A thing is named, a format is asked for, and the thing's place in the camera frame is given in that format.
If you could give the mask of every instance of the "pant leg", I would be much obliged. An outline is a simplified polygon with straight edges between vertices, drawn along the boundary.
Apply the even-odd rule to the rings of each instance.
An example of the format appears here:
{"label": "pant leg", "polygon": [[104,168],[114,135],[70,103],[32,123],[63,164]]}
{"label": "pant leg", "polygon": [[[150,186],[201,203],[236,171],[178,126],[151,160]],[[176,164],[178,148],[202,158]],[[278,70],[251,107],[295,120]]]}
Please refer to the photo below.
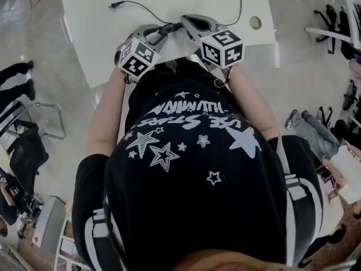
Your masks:
{"label": "pant leg", "polygon": [[304,112],[303,113],[303,118],[326,141],[329,141],[330,143],[333,143],[333,144],[337,145],[338,147],[341,146],[338,139],[322,123],[320,123],[315,117],[311,116],[308,112]]}
{"label": "pant leg", "polygon": [[292,128],[299,137],[308,141],[312,152],[319,160],[321,160],[324,155],[330,159],[338,153],[338,145],[326,141],[299,113],[292,117]]}
{"label": "pant leg", "polygon": [[27,92],[26,84],[21,84],[19,86],[15,86],[11,89],[1,90],[0,91],[0,113],[4,111],[4,109],[12,103],[15,99],[22,96]]}
{"label": "pant leg", "polygon": [[16,63],[4,70],[0,71],[0,85],[7,81],[10,77],[17,75],[18,73],[25,74],[29,70],[26,63]]}

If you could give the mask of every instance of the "shoe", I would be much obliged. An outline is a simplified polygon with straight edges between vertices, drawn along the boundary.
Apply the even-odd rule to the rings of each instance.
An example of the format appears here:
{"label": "shoe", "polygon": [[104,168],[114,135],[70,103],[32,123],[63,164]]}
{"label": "shoe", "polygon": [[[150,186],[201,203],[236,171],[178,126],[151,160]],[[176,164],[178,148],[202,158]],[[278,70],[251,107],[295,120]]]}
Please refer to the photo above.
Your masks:
{"label": "shoe", "polygon": [[22,71],[19,71],[19,73],[21,73],[22,75],[25,75],[28,73],[28,71],[30,69],[33,69],[34,68],[34,61],[30,60],[29,62],[27,63],[21,63],[21,70]]}
{"label": "shoe", "polygon": [[292,128],[292,118],[294,115],[298,114],[298,110],[293,110],[289,116],[289,118],[286,120],[286,123],[284,125],[284,127],[286,128],[286,130],[289,130]]}
{"label": "shoe", "polygon": [[34,81],[32,79],[29,79],[28,82],[26,83],[26,86],[27,86],[27,92],[25,93],[25,95],[31,101],[33,101],[35,99]]}
{"label": "shoe", "polygon": [[30,69],[33,69],[34,68],[34,61],[30,60],[28,63],[27,63],[27,66]]}
{"label": "shoe", "polygon": [[302,111],[301,116],[305,118],[305,116],[310,115],[308,111]]}

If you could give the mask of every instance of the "sleeve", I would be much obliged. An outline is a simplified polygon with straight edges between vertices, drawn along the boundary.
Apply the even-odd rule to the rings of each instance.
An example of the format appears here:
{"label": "sleeve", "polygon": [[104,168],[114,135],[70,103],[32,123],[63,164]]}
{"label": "sleeve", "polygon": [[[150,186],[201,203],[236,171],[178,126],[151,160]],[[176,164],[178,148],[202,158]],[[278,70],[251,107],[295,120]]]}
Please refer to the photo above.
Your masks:
{"label": "sleeve", "polygon": [[3,218],[9,226],[15,224],[17,220],[17,207],[9,206],[6,203],[6,206],[3,210]]}
{"label": "sleeve", "polygon": [[[268,143],[275,151],[277,150],[278,138],[273,138]],[[296,135],[283,136],[282,143],[291,174],[310,181],[315,186],[319,197],[322,198],[314,162],[315,155],[311,151],[309,143]]]}
{"label": "sleeve", "polygon": [[104,170],[109,157],[91,155],[81,161],[74,191],[72,226],[79,255],[91,263],[85,244],[85,224],[95,209],[100,209],[104,194]]}

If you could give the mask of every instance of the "star print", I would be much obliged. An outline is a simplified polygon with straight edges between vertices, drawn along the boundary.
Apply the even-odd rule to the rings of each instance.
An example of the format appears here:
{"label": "star print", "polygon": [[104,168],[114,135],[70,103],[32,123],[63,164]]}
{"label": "star print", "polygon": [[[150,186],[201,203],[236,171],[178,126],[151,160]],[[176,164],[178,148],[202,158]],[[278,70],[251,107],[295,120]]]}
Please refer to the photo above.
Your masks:
{"label": "star print", "polygon": [[180,145],[178,145],[179,149],[178,151],[186,151],[186,145],[184,143],[181,143]]}
{"label": "star print", "polygon": [[214,186],[218,182],[222,182],[222,180],[219,178],[219,172],[209,172],[209,177],[207,178],[207,181],[210,181],[212,183],[212,186]]}
{"label": "star print", "polygon": [[126,140],[127,140],[128,138],[130,138],[132,135],[133,135],[133,132],[127,133],[127,134],[124,136],[124,141],[126,141]]}
{"label": "star print", "polygon": [[235,139],[234,143],[230,146],[230,150],[241,147],[251,159],[254,159],[256,156],[256,147],[262,151],[258,141],[254,137],[253,128],[248,128],[244,132],[240,132],[227,126],[226,130]]}
{"label": "star print", "polygon": [[185,93],[184,91],[182,91],[181,93],[174,94],[174,97],[186,98],[186,94],[189,94],[189,93]]}
{"label": "star print", "polygon": [[147,145],[149,143],[159,142],[158,139],[152,137],[153,132],[154,130],[152,130],[147,134],[137,133],[138,138],[130,145],[128,145],[126,149],[129,149],[134,146],[138,146],[139,157],[142,159],[144,152],[146,151]]}
{"label": "star print", "polygon": [[210,144],[210,141],[208,141],[208,135],[199,135],[198,138],[197,145],[202,145],[204,148],[206,145]]}
{"label": "star print", "polygon": [[159,133],[163,133],[164,130],[163,130],[163,128],[156,128],[155,132],[156,132],[157,134],[159,134]]}
{"label": "star print", "polygon": [[[167,143],[163,148],[158,148],[155,146],[150,146],[150,149],[154,152],[156,155],[154,159],[151,162],[151,167],[157,164],[160,164],[166,172],[169,170],[169,165],[171,160],[175,160],[179,158],[179,155],[173,153],[170,150],[170,142]],[[166,158],[162,158],[161,154],[166,153]]]}
{"label": "star print", "polygon": [[134,158],[135,156],[137,155],[137,153],[135,152],[135,151],[131,151],[130,153],[129,153],[129,158]]}

